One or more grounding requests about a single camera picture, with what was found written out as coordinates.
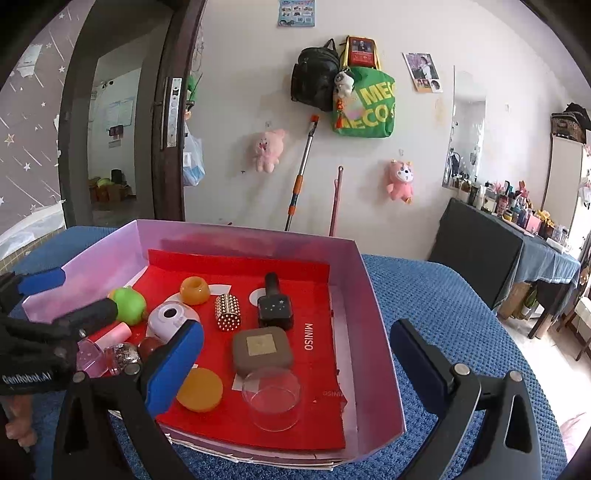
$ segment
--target pink box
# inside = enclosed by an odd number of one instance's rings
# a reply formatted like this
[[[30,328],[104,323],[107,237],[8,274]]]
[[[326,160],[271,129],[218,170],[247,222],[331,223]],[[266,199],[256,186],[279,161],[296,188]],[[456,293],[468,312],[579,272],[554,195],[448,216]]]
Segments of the pink box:
[[[289,452],[244,447],[168,427],[177,443],[232,461],[326,469],[362,460],[406,431],[392,352],[369,275],[355,242],[340,238],[235,226],[136,220],[103,238],[63,270],[59,288],[33,295],[23,306],[33,322],[49,322],[133,282],[148,265],[148,249],[324,262],[329,288],[338,381],[348,403],[343,412],[346,447]]]
[[[530,215],[529,220],[527,220],[527,225],[525,229],[529,233],[538,233],[540,231],[541,220],[534,215]]]

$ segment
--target pink fox plush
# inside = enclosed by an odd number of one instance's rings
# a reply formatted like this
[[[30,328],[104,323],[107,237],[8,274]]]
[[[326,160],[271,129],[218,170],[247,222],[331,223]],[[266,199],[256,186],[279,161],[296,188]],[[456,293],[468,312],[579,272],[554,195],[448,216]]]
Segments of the pink fox plush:
[[[285,130],[264,132],[254,144],[256,171],[265,170],[272,173],[275,165],[279,165],[279,156],[283,153]]]
[[[392,160],[389,168],[390,183],[386,187],[392,200],[402,199],[406,204],[413,199],[413,170],[410,162]]]

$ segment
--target yellow bag strap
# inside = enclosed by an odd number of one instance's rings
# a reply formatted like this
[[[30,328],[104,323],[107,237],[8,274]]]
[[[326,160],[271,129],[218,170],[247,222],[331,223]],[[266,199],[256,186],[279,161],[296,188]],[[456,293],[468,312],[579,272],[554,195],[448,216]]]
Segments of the yellow bag strap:
[[[343,61],[342,61],[343,69],[346,69],[349,67],[349,39],[350,39],[350,36],[347,35],[347,40],[345,40],[345,50],[343,52]],[[376,70],[379,70],[381,72],[382,71],[382,64],[379,61],[378,46],[376,45],[374,40],[372,40],[372,42],[374,42],[375,68],[376,68]]]

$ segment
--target red paper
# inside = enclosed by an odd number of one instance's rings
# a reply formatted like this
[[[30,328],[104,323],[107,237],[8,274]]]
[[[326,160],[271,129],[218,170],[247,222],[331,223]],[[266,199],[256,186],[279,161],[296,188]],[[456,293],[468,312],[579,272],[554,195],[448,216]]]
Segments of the red paper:
[[[150,250],[150,266],[135,283],[144,295],[148,311],[178,293],[190,276],[209,284],[227,284],[240,303],[241,329],[258,327],[257,309],[249,301],[253,290],[264,287],[264,276],[277,273],[282,293],[291,298],[294,327],[287,332],[294,354],[292,372],[301,384],[301,417],[284,432],[264,432],[248,418],[242,392],[232,390],[232,332],[217,328],[214,301],[194,307],[205,332],[203,350],[196,360],[222,379],[221,403],[211,412],[194,413],[176,400],[157,420],[187,433],[240,445],[285,450],[338,450],[345,447],[341,418],[342,393],[337,370],[329,302],[329,266],[313,262],[184,255]],[[146,323],[132,328],[132,343],[145,336]]]

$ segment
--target human hand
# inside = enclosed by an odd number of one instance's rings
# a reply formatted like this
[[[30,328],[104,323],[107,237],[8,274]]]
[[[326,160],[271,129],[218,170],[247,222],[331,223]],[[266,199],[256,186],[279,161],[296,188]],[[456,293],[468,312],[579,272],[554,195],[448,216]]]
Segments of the human hand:
[[[6,436],[9,439],[18,440],[21,447],[35,445],[37,434],[32,428],[33,396],[16,395],[8,399],[7,403],[14,418],[6,424]]]

